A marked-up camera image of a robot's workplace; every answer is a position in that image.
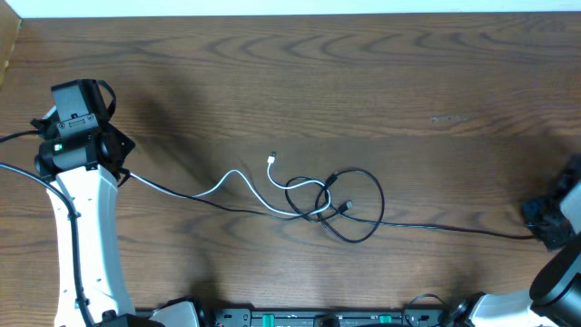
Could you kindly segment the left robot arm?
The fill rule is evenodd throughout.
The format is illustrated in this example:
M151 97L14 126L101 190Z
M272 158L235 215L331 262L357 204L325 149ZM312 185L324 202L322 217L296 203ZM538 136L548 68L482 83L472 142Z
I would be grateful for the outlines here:
M136 311L123 278L116 231L118 181L133 141L110 123L103 80L52 86L53 108L31 122L43 142L35 167L54 209L59 262L56 326L198 326L194 303Z

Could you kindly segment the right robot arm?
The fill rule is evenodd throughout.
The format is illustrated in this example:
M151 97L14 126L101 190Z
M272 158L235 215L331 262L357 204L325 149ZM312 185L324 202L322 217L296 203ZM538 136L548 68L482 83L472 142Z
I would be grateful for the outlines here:
M574 155L549 191L522 204L525 226L556 255L529 289L479 292L442 318L450 326L578 326L580 324L580 156Z

